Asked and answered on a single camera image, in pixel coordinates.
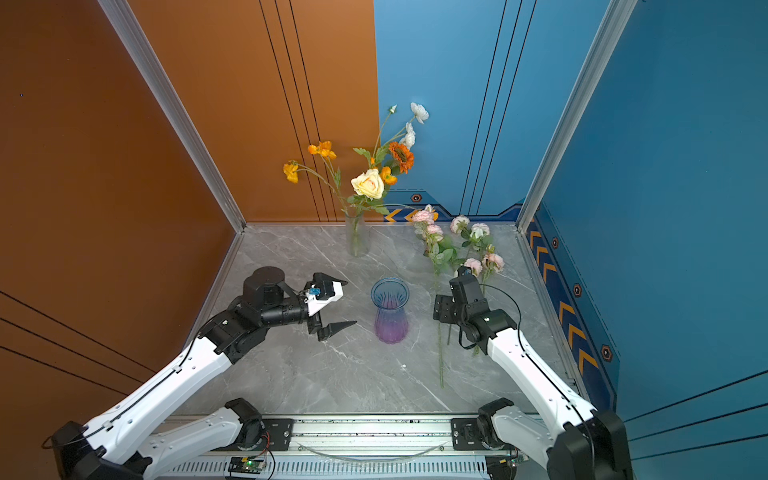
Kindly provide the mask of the white ranunculus flower stem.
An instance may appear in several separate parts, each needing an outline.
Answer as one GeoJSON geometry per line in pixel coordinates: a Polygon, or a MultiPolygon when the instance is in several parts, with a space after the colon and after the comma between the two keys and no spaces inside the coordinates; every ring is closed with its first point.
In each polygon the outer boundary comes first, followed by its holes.
{"type": "Polygon", "coordinates": [[[387,110],[387,116],[380,126],[379,135],[377,137],[374,149],[371,153],[370,163],[381,163],[387,154],[390,154],[390,146],[394,145],[396,148],[404,147],[408,151],[411,151],[416,143],[416,127],[415,123],[424,125],[430,118],[430,114],[427,108],[419,103],[411,102],[410,111],[411,118],[408,119],[404,126],[400,128],[396,133],[391,135],[388,139],[382,139],[383,128],[392,115],[396,113],[397,106],[393,105],[387,110]]]}

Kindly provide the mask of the clear ribbed glass vase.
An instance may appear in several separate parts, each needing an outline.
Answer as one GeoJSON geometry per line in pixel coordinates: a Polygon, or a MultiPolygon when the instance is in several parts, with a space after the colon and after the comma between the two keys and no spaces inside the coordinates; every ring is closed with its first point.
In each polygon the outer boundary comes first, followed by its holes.
{"type": "Polygon", "coordinates": [[[369,251],[369,232],[361,210],[350,210],[345,214],[346,247],[353,257],[362,257],[369,251]]]}

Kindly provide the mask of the orange poppy flower stem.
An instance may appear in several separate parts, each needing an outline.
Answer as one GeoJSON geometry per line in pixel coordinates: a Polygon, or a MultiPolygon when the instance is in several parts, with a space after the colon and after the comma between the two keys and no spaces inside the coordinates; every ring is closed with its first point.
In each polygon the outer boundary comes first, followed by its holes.
{"type": "Polygon", "coordinates": [[[323,165],[323,173],[317,168],[302,165],[297,160],[289,160],[283,165],[283,174],[286,180],[293,184],[299,183],[299,175],[305,173],[318,179],[322,184],[329,187],[339,202],[340,210],[345,214],[351,213],[349,202],[342,192],[342,173],[339,168],[333,165],[337,155],[333,150],[331,141],[320,141],[316,144],[310,144],[307,147],[308,153],[313,157],[319,157],[323,165]]]}

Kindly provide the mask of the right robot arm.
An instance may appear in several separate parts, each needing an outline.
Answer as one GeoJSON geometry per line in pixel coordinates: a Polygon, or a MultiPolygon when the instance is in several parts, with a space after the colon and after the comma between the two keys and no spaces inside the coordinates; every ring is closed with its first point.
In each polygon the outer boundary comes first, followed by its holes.
{"type": "Polygon", "coordinates": [[[535,352],[517,323],[483,299],[435,298],[433,318],[455,324],[518,385],[537,418],[506,398],[478,409],[475,425],[456,440],[522,453],[551,479],[632,479],[627,431],[612,411],[600,411],[571,389],[535,352]]]}

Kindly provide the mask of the cream white rose stem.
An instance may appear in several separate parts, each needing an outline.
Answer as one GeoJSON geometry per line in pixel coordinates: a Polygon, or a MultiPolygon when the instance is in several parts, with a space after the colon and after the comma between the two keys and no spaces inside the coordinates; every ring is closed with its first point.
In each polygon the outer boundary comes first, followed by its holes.
{"type": "Polygon", "coordinates": [[[373,211],[386,215],[389,210],[384,206],[386,184],[378,169],[373,168],[351,180],[354,194],[347,199],[349,206],[357,211],[373,211]]]}

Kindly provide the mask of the bright pink rose stem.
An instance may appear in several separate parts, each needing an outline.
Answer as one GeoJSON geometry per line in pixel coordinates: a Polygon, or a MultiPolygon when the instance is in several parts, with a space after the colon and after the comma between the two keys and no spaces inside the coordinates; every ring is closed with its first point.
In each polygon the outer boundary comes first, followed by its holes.
{"type": "Polygon", "coordinates": [[[445,247],[443,228],[436,223],[436,211],[431,205],[416,211],[411,217],[415,232],[425,243],[424,255],[430,260],[433,270],[433,291],[437,293],[438,280],[442,271],[450,263],[454,250],[451,246],[445,247]]]}

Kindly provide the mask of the orange gerbera flower stem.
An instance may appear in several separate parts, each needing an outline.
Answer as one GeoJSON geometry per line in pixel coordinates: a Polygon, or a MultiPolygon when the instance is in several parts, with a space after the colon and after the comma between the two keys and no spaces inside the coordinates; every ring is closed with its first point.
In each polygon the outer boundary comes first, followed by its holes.
{"type": "Polygon", "coordinates": [[[387,150],[391,157],[388,167],[394,174],[407,174],[413,168],[415,157],[405,144],[390,142],[387,150]]]}

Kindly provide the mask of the purple glass vase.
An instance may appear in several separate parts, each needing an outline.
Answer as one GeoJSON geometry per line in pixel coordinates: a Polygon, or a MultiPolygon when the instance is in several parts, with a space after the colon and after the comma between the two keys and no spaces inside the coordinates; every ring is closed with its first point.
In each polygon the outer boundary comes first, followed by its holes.
{"type": "Polygon", "coordinates": [[[374,330],[381,342],[394,345],[407,336],[409,320],[405,307],[409,299],[409,288],[399,278],[383,278],[373,285],[371,300],[377,309],[374,330]]]}

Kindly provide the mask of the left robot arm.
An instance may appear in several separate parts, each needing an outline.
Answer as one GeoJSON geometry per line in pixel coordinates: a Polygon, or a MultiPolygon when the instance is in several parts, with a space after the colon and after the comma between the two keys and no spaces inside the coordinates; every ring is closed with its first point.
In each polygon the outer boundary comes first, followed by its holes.
{"type": "Polygon", "coordinates": [[[160,426],[179,406],[252,349],[270,329],[304,324],[320,341],[350,327],[322,323],[323,307],[339,301],[346,281],[316,272],[301,290],[274,266],[256,269],[242,293],[209,319],[151,379],[115,406],[81,425],[70,421],[51,436],[62,479],[155,479],[217,448],[267,449],[262,414],[247,400],[230,400],[214,413],[165,433],[160,426]]]}

